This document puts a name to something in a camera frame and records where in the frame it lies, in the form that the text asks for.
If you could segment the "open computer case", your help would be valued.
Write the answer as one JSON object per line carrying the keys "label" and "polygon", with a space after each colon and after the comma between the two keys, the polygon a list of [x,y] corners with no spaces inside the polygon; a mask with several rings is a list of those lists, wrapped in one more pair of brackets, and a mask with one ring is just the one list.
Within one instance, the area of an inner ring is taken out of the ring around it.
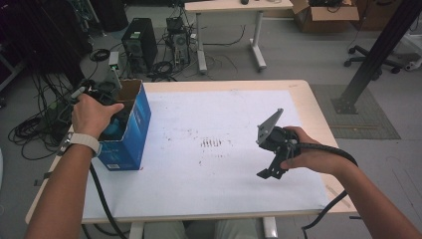
{"label": "open computer case", "polygon": [[190,64],[189,45],[190,40],[187,28],[181,17],[170,17],[166,19],[169,43],[176,66]]}

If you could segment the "white paper sheet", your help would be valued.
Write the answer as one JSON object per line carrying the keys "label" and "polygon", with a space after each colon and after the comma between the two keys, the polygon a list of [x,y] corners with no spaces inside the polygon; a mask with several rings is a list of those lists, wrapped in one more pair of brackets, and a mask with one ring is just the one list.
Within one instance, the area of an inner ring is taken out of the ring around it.
{"label": "white paper sheet", "polygon": [[149,93],[151,119],[138,170],[93,161],[118,220],[262,216],[318,212],[328,203],[321,177],[305,168],[281,178],[258,173],[274,155],[257,144],[258,126],[276,110],[298,125],[281,91]]}

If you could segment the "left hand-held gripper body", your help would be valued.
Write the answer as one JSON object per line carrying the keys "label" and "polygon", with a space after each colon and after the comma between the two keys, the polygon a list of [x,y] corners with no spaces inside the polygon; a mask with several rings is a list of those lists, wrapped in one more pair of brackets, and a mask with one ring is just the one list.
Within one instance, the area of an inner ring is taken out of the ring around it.
{"label": "left hand-held gripper body", "polygon": [[119,52],[93,51],[90,60],[95,63],[107,61],[107,75],[101,82],[96,82],[91,77],[82,79],[79,86],[72,92],[71,101],[74,104],[81,94],[87,94],[105,106],[115,103],[119,91],[122,89],[119,73]]}

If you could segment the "light blue plastic object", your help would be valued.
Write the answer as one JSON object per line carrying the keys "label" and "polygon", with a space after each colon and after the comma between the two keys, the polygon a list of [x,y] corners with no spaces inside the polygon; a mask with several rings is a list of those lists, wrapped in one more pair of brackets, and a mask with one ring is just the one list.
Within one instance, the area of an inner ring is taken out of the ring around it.
{"label": "light blue plastic object", "polygon": [[102,133],[103,140],[120,140],[126,130],[127,117],[113,117]]}

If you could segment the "black office chair base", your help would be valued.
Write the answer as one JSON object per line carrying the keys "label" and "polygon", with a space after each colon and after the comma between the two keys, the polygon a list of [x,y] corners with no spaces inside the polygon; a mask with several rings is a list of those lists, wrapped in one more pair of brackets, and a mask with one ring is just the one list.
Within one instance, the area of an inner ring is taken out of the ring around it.
{"label": "black office chair base", "polygon": [[[343,63],[345,67],[350,67],[352,63],[363,62],[366,59],[366,56],[369,54],[367,50],[358,45],[349,48],[347,53],[350,55],[350,57]],[[355,53],[360,53],[361,57],[354,57]],[[392,74],[398,74],[403,69],[402,64],[393,62],[391,60],[384,60],[383,65],[389,66],[391,68],[390,72]]]}

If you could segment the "black curtain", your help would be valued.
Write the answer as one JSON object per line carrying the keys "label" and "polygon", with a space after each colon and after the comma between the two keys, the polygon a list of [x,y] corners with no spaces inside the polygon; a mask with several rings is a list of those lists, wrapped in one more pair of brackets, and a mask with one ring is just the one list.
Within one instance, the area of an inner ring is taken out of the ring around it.
{"label": "black curtain", "polygon": [[64,74],[73,87],[85,78],[80,63],[93,47],[68,0],[0,0],[0,37],[42,74]]}

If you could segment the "brown cardboard box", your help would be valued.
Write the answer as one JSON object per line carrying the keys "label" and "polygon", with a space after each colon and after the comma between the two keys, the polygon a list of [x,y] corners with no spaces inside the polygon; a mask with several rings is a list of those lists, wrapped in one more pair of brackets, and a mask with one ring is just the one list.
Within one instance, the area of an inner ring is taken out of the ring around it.
{"label": "brown cardboard box", "polygon": [[343,32],[359,20],[352,0],[290,0],[294,20],[303,33]]}

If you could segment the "person's left hand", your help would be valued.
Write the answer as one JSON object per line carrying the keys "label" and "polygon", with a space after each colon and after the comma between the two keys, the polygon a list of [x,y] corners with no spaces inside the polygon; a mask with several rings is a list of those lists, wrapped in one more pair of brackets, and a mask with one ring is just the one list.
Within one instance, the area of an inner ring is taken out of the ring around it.
{"label": "person's left hand", "polygon": [[72,112],[74,132],[99,138],[109,125],[111,117],[123,108],[123,104],[104,106],[89,95],[81,94]]}

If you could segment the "black computer tower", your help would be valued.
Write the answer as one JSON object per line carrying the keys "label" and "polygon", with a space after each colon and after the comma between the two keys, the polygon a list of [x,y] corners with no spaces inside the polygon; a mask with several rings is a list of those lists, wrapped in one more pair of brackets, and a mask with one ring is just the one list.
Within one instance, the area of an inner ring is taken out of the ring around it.
{"label": "black computer tower", "polygon": [[157,44],[150,18],[134,18],[121,38],[133,73],[148,73],[157,55]]}

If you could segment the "black metal stand post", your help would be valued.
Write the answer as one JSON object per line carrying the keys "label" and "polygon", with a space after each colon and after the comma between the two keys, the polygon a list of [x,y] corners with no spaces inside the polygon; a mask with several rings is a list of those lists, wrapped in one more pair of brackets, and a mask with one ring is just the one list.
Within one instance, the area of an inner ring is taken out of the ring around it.
{"label": "black metal stand post", "polygon": [[358,98],[421,12],[422,0],[402,0],[344,92],[331,100],[337,114],[357,114]]}

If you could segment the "blue cardboard box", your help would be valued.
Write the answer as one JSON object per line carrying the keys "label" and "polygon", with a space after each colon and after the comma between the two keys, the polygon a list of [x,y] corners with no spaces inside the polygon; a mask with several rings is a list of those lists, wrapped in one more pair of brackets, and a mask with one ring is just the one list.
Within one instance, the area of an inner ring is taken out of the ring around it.
{"label": "blue cardboard box", "polygon": [[148,132],[151,110],[142,80],[121,80],[122,89],[115,102],[124,108],[113,117],[127,117],[120,140],[103,140],[100,161],[110,171],[139,170]]}

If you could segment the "white table leg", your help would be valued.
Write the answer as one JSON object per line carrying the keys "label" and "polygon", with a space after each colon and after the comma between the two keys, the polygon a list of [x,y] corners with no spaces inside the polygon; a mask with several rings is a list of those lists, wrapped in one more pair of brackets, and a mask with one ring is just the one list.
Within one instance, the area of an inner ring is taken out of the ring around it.
{"label": "white table leg", "polygon": [[132,222],[128,239],[142,239],[143,238],[144,223]]}
{"label": "white table leg", "polygon": [[278,239],[277,224],[274,217],[263,218],[263,230],[265,239]]}

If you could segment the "grey floor mat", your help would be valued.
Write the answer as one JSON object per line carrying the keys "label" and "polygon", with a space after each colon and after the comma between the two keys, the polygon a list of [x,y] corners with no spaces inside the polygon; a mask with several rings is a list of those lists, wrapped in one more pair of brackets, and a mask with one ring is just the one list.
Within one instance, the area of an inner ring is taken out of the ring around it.
{"label": "grey floor mat", "polygon": [[332,100],[340,97],[345,85],[311,85],[317,103],[335,138],[400,139],[400,135],[370,90],[364,90],[355,104],[356,114],[338,114]]}

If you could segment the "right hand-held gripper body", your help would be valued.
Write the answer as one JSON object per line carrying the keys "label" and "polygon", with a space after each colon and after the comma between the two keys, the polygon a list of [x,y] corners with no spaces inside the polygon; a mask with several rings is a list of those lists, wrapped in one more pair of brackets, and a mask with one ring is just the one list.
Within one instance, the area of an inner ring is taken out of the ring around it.
{"label": "right hand-held gripper body", "polygon": [[277,109],[274,114],[258,125],[257,145],[286,158],[293,158],[301,153],[299,137],[290,129],[276,126],[283,109]]}

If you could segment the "person's right hand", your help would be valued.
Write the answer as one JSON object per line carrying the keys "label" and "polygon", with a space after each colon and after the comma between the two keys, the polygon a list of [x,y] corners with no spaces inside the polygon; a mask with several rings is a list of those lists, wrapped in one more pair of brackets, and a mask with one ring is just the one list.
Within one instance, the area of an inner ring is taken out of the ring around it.
{"label": "person's right hand", "polygon": [[283,161],[282,169],[306,167],[316,172],[338,175],[347,160],[339,155],[318,149],[302,149],[301,154]]}

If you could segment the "white desk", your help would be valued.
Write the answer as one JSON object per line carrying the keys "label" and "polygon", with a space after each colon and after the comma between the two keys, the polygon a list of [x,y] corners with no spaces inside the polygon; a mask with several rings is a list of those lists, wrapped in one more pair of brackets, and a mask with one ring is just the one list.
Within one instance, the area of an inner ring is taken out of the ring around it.
{"label": "white desk", "polygon": [[249,40],[250,49],[255,56],[258,71],[266,69],[267,64],[259,47],[264,13],[273,10],[291,10],[292,8],[293,4],[290,0],[249,0],[247,5],[241,4],[240,0],[206,0],[186,3],[185,11],[195,15],[199,72],[205,75],[208,71],[202,28],[218,24],[254,24],[254,35]]}

